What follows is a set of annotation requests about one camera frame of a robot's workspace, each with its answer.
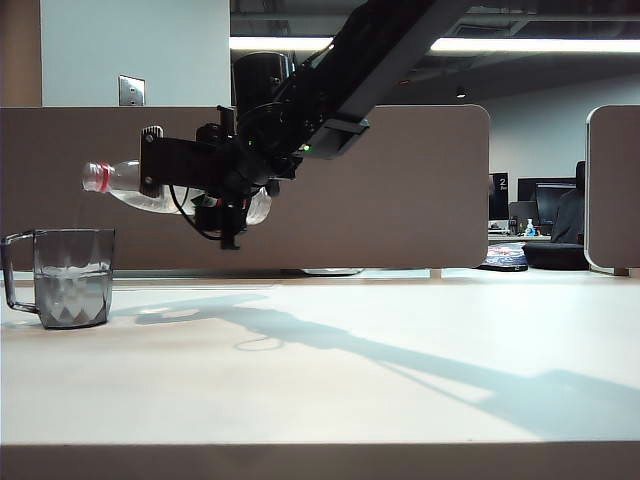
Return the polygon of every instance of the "black office chair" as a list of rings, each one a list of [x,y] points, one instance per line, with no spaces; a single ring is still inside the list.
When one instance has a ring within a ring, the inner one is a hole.
[[[527,243],[527,263],[547,270],[588,270],[584,256],[584,168],[576,165],[576,188],[560,197],[550,243]]]

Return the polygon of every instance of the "glass mug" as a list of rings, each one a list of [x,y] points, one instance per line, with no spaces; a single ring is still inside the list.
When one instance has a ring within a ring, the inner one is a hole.
[[[11,243],[33,241],[35,303],[16,301]],[[31,230],[0,242],[7,304],[37,313],[44,328],[78,328],[107,321],[111,306],[114,229]]]

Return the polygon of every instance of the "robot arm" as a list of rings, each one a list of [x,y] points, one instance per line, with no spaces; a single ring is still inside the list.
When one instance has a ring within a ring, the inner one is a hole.
[[[261,187],[276,195],[278,182],[295,178],[305,157],[344,153],[368,128],[367,113],[469,3],[369,0],[329,47],[293,73],[276,53],[244,57],[234,67],[237,122],[233,111],[218,107],[221,123],[199,128],[196,141],[143,131],[140,191],[157,196],[162,185],[206,191],[216,201],[196,206],[190,223],[223,249],[236,249],[252,196]]]

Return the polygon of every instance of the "ceiling light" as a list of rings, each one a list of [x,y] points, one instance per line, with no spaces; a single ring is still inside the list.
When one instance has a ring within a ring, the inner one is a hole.
[[[440,38],[433,52],[640,53],[640,40],[565,40],[549,38]]]
[[[322,50],[332,37],[229,37],[231,50]]]

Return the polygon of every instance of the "wall outlet plate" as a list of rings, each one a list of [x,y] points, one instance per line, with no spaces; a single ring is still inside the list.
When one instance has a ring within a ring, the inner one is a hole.
[[[118,75],[119,104],[121,107],[144,106],[144,80]]]

